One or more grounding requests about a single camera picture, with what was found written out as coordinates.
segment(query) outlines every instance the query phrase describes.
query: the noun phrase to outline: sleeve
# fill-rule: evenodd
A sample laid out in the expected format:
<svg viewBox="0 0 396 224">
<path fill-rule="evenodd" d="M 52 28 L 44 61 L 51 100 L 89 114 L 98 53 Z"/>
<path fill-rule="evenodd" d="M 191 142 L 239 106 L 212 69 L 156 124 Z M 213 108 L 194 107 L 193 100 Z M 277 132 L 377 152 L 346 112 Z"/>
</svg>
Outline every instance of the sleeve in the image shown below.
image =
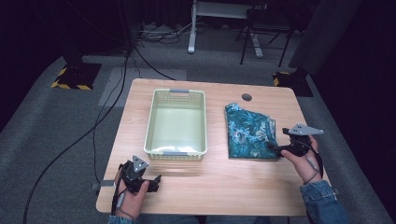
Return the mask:
<svg viewBox="0 0 396 224">
<path fill-rule="evenodd" d="M 325 180 L 300 187 L 308 214 L 316 224 L 348 223 L 347 213 Z"/>
<path fill-rule="evenodd" d="M 126 217 L 109 216 L 108 224 L 134 224 L 134 221 Z"/>
</svg>

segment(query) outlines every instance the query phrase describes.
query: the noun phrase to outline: plastic basket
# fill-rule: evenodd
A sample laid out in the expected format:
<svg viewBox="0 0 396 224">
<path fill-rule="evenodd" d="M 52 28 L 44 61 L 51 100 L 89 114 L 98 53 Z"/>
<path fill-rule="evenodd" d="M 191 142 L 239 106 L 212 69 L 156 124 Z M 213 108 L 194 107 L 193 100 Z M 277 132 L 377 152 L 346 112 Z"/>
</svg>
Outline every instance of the plastic basket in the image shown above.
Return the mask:
<svg viewBox="0 0 396 224">
<path fill-rule="evenodd" d="M 144 150 L 151 160 L 202 160 L 206 154 L 205 93 L 155 90 Z"/>
</svg>

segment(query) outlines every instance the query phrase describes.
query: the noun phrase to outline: folded cloth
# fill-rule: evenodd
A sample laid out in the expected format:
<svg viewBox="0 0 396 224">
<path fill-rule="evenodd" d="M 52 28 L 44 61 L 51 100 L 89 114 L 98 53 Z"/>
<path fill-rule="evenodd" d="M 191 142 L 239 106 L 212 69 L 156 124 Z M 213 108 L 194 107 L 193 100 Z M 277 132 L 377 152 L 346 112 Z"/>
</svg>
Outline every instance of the folded cloth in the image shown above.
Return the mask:
<svg viewBox="0 0 396 224">
<path fill-rule="evenodd" d="M 277 159 L 267 142 L 277 146 L 276 122 L 232 103 L 225 106 L 229 158 Z"/>
</svg>

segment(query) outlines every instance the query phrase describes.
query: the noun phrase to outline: hand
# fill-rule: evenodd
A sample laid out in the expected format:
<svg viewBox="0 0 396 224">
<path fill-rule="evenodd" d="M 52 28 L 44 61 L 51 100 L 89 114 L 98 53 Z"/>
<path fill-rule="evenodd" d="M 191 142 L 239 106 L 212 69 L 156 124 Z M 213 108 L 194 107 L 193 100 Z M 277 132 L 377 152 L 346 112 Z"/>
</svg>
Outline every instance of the hand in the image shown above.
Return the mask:
<svg viewBox="0 0 396 224">
<path fill-rule="evenodd" d="M 317 140 L 311 135 L 309 135 L 309 139 L 311 140 L 312 148 L 318 152 Z M 282 150 L 280 153 L 293 163 L 297 174 L 304 181 L 304 184 L 321 180 L 318 162 L 315 158 L 315 153 L 312 150 L 308 150 L 308 152 L 302 157 L 294 156 L 287 150 Z"/>
<path fill-rule="evenodd" d="M 120 176 L 120 170 L 116 175 L 116 183 Z M 123 192 L 125 197 L 123 199 L 122 205 L 120 209 L 117 209 L 116 216 L 118 217 L 126 217 L 132 220 L 136 220 L 140 215 L 140 211 L 142 210 L 143 201 L 145 200 L 146 193 L 149 188 L 149 182 L 145 181 L 140 187 L 139 192 L 137 194 L 132 194 L 129 190 L 126 189 L 126 185 L 123 180 L 120 181 L 119 193 Z"/>
</svg>

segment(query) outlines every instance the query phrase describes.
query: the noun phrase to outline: basket handle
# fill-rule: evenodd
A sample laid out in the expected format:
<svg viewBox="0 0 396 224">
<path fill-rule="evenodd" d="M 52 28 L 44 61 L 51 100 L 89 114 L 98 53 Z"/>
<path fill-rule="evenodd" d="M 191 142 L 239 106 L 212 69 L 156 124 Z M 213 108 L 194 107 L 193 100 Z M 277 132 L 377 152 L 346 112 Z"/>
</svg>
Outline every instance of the basket handle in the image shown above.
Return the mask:
<svg viewBox="0 0 396 224">
<path fill-rule="evenodd" d="M 185 90 L 185 89 L 170 89 L 170 92 L 175 92 L 175 93 L 189 93 L 189 90 Z"/>
<path fill-rule="evenodd" d="M 164 156 L 188 156 L 187 152 L 173 152 L 173 151 L 165 151 L 163 153 Z"/>
</svg>

